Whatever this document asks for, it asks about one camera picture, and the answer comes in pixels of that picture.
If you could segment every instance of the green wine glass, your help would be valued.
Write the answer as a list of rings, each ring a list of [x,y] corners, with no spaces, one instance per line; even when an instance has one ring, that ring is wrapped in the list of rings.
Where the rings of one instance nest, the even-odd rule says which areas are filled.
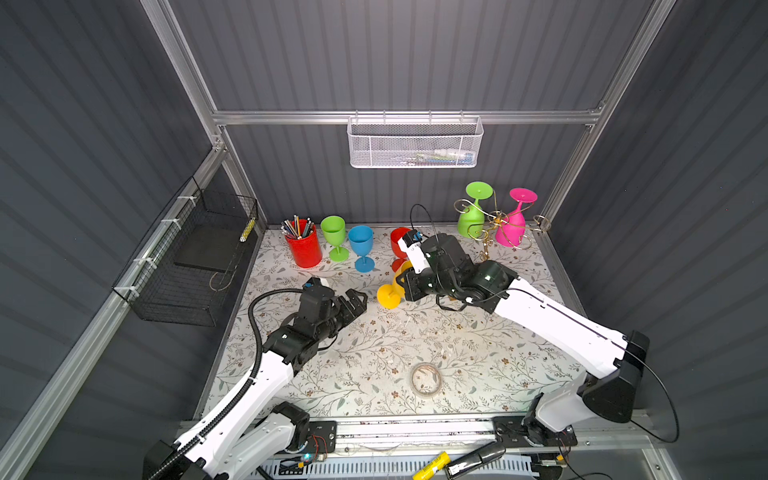
[[[349,250],[341,247],[346,238],[346,223],[344,219],[336,215],[323,218],[320,222],[320,229],[323,231],[323,236],[326,238],[326,242],[333,245],[335,248],[330,251],[329,257],[334,262],[343,262],[349,258]]]

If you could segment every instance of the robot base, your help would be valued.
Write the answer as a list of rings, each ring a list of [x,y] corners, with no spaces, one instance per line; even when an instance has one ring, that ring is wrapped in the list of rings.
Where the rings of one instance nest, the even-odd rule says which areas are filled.
[[[578,444],[576,434],[572,426],[568,426],[563,432],[554,433],[543,429],[543,442],[540,445],[528,440],[526,428],[523,427],[525,415],[500,416],[493,418],[493,429],[496,439],[504,442],[508,449],[526,449],[532,446],[545,447],[573,447]]]

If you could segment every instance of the floral tablecloth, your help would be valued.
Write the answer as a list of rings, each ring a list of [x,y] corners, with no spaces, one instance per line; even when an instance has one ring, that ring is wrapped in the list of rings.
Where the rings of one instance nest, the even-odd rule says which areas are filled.
[[[337,294],[349,288],[367,293],[368,311],[345,328],[330,349],[308,362],[260,416],[284,400],[312,417],[523,412],[538,392],[556,389],[578,374],[581,366],[558,348],[517,323],[479,308],[447,312],[435,305],[434,296],[414,303],[403,300],[395,310],[381,307],[376,291],[391,283],[394,275],[390,268],[395,259],[389,245],[391,230],[374,229],[369,256],[376,261],[376,268],[371,273],[355,270],[357,255],[351,250],[345,262],[328,260],[331,247],[322,236],[323,260],[314,268],[300,269],[293,263],[280,231],[267,231],[204,413],[253,363],[254,339],[247,317],[250,301],[276,288],[300,288],[310,276],[327,278]],[[482,245],[460,237],[454,227],[438,227],[438,231],[456,235],[465,251],[478,259]],[[529,250],[494,246],[490,253],[492,260],[509,266],[541,292],[562,302],[535,243]],[[445,298],[442,301],[451,303]],[[259,303],[255,314],[263,339],[297,309],[295,293],[275,295]],[[418,390],[428,392],[441,385],[432,396],[412,387],[413,370],[423,363],[432,364],[440,374],[423,368],[416,373]]]

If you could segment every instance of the base of wine glass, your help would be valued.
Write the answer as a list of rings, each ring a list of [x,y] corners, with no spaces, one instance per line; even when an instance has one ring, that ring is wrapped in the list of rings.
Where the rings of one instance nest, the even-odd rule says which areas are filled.
[[[373,267],[376,266],[376,262],[373,261],[373,258],[370,257],[360,257],[355,262],[355,268],[360,273],[368,273],[371,270],[373,270]]]
[[[344,247],[336,247],[328,254],[331,260],[334,262],[343,262],[349,258],[349,250]]]

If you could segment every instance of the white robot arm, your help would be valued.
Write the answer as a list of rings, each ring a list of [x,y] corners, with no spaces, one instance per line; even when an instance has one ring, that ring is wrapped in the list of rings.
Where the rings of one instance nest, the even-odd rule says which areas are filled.
[[[453,236],[439,233],[424,239],[411,230],[400,247],[413,265],[397,277],[406,300],[434,293],[444,310],[452,309],[441,305],[440,298],[450,296],[462,301],[460,310],[473,306],[497,313],[536,332],[584,367],[575,380],[534,399],[518,425],[532,443],[544,445],[571,423],[594,416],[630,420],[647,337],[636,332],[624,336],[591,322],[500,263],[475,265]],[[302,293],[299,312],[264,343],[257,374],[246,374],[174,445],[158,442],[144,459],[144,480],[241,480],[275,453],[305,444],[310,416],[287,402],[243,434],[266,403],[316,355],[319,342],[366,311],[367,296],[355,290],[347,290],[349,299],[335,296],[316,278],[304,290],[293,291]]]
[[[144,457],[144,480],[241,480],[272,455],[300,450],[306,443],[310,416],[288,402],[243,434],[267,402],[317,354],[319,343],[338,335],[366,311],[368,297],[351,289],[346,291],[348,298],[336,296],[327,282],[312,278],[303,290],[274,290],[258,297],[249,316],[255,302],[285,291],[301,292],[299,311],[270,334],[263,354],[257,353],[256,368],[210,413],[174,445],[155,444]]]
[[[462,301],[460,310],[476,306],[523,325],[576,359],[586,370],[553,392],[539,394],[523,425],[537,444],[570,424],[600,416],[613,422],[631,418],[648,338],[598,325],[549,299],[514,271],[492,260],[475,265],[455,237],[437,233],[424,238],[416,230],[399,241],[413,268],[397,282],[406,300],[435,294]]]

